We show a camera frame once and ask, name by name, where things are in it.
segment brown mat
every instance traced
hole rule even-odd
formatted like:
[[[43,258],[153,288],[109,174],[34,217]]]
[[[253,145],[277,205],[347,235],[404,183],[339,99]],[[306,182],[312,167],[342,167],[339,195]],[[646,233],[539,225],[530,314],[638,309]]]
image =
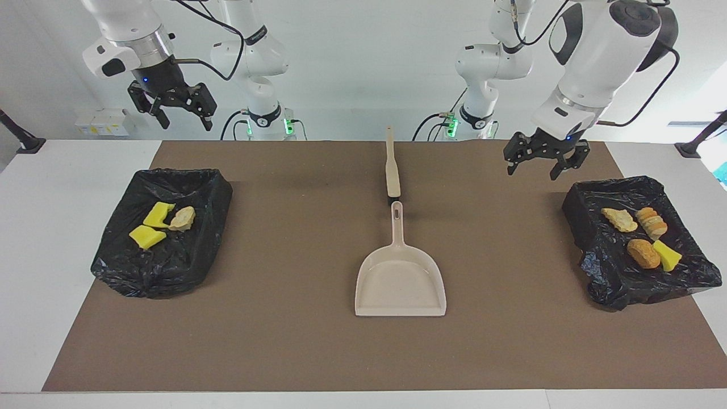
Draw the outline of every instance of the brown mat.
[[[94,283],[44,391],[727,387],[691,297],[618,313],[587,297],[561,203],[621,176],[606,147],[553,183],[551,161],[507,177],[503,145],[397,144],[406,240],[448,301],[397,319],[353,313],[361,261],[391,241],[383,142],[164,142],[153,167],[234,182],[215,265],[169,300]]]

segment white table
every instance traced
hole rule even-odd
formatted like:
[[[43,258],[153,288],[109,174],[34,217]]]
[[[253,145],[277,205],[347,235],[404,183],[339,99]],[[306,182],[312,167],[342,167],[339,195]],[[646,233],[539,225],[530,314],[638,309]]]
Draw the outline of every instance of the white table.
[[[159,141],[50,140],[0,173],[0,408],[727,408],[719,390],[41,393],[93,283],[103,226]],[[671,145],[609,143],[624,176],[661,181],[704,254],[727,271],[727,192]],[[727,289],[694,296],[723,349]]]

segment dustpan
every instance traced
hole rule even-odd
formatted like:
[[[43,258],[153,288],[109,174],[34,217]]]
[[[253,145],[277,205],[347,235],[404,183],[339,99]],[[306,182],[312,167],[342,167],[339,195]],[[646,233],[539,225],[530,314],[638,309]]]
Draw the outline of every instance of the dustpan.
[[[404,243],[403,206],[391,205],[393,242],[363,261],[356,280],[356,315],[363,317],[441,317],[447,310],[437,263]]]

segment black pole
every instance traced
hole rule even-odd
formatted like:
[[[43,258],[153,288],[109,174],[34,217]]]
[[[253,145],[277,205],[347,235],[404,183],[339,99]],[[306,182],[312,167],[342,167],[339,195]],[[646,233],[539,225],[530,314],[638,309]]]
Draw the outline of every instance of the black pole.
[[[725,122],[727,122],[727,111],[721,113],[714,122],[707,125],[707,127],[699,133],[693,141],[687,143],[675,143],[674,146],[677,147],[677,151],[679,151],[679,153],[685,158],[700,159],[702,157],[696,152],[699,144],[706,141],[711,134],[715,133],[716,130],[724,126]]]
[[[41,146],[45,143],[44,138],[36,138],[30,132],[24,130],[20,125],[16,124],[15,121],[10,119],[7,114],[0,109],[0,123],[15,135],[20,141],[20,148],[16,151],[19,154],[34,154],[40,150]]]

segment black tray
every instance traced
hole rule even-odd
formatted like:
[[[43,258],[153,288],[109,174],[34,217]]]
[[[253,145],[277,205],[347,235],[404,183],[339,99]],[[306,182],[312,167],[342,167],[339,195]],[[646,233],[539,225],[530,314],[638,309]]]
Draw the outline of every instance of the black tray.
[[[646,270],[628,255],[631,239],[646,239],[639,226],[621,233],[601,214],[601,209],[654,208],[669,226],[661,240],[683,257],[674,271]],[[590,279],[587,291],[601,305],[623,310],[634,303],[657,303],[689,295],[699,289],[719,287],[722,276],[699,249],[664,193],[664,186],[647,176],[576,183],[563,203],[576,246],[583,251],[580,267]]]
[[[219,170],[141,170],[116,206],[103,232],[91,272],[127,297],[157,298],[183,293],[204,281],[225,230],[232,186]],[[129,237],[156,202],[174,203],[167,218],[192,206],[188,231],[166,231],[166,239],[141,250]]]

